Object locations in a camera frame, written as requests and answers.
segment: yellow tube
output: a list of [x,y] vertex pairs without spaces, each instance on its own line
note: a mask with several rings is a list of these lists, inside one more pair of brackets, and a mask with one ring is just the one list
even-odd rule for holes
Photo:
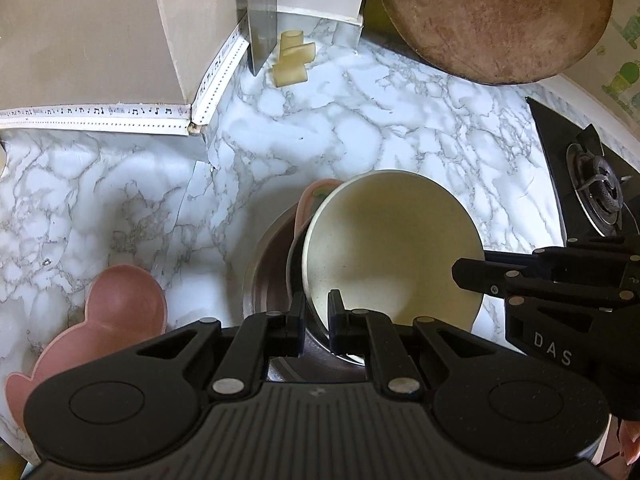
[[281,63],[304,64],[311,63],[316,58],[316,44],[305,43],[303,45],[290,46],[280,51]]
[[273,83],[276,88],[305,81],[306,68],[303,64],[276,63],[273,65]]
[[302,45],[303,41],[304,36],[301,30],[285,30],[280,35],[280,55],[287,48]]

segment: pink bear-shaped plate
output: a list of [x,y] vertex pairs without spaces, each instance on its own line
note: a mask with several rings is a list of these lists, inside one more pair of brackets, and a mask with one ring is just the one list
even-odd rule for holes
[[24,430],[24,405],[40,383],[159,336],[165,326],[164,293],[151,274],[131,265],[108,267],[89,290],[84,321],[47,345],[31,376],[14,372],[7,377],[4,394],[16,423]]

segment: marble countertop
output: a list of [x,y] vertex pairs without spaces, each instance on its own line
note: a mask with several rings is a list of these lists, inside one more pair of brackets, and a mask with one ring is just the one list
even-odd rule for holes
[[[264,69],[234,76],[205,132],[209,163],[110,152],[99,136],[82,146],[65,132],[0,137],[9,157],[0,178],[1,384],[29,372],[49,341],[82,319],[87,286],[111,264],[134,263],[158,279],[170,328],[203,316],[239,324],[257,242],[320,178],[415,171],[460,200],[485,248],[561,244],[524,98],[582,125],[586,118],[539,85],[481,86],[369,40],[357,54],[333,46],[324,20],[306,28],[318,44],[308,82],[276,89]],[[504,344],[500,302],[485,300],[474,332]],[[0,437],[36,460],[4,396]]]

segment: round wooden cutting board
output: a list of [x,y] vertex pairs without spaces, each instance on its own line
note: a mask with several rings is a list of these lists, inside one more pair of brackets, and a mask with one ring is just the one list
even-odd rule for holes
[[428,63],[486,84],[562,72],[603,35],[613,0],[382,0]]

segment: black stove top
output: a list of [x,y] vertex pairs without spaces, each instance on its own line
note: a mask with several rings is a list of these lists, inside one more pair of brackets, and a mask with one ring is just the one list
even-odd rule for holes
[[556,193],[562,240],[638,234],[640,173],[582,129],[528,98]]

